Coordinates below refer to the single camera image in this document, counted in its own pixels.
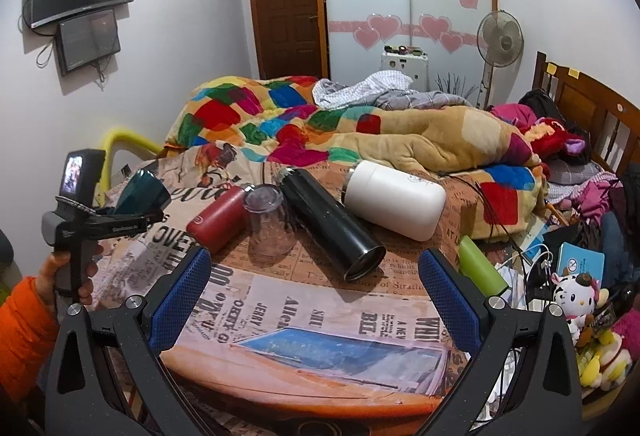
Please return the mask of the orange jacket sleeve forearm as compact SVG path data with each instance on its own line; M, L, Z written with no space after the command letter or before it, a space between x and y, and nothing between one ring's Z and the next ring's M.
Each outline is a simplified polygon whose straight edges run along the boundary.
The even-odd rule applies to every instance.
M35 277L17 283L1 305L0 318L1 397L19 404L53 350L58 322L38 294Z

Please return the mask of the person's left hand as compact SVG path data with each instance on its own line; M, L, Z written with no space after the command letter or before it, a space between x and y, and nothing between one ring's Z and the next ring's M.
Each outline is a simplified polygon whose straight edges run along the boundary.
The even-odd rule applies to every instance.
M92 261L87 267L87 281L78 289L79 302L84 305L92 303L93 282L91 278L98 272L99 260L103 252L102 245L98 245ZM63 267L70 263L70 253L51 252L42 263L39 273L35 278L35 290L42 303L54 312L56 306L55 275Z

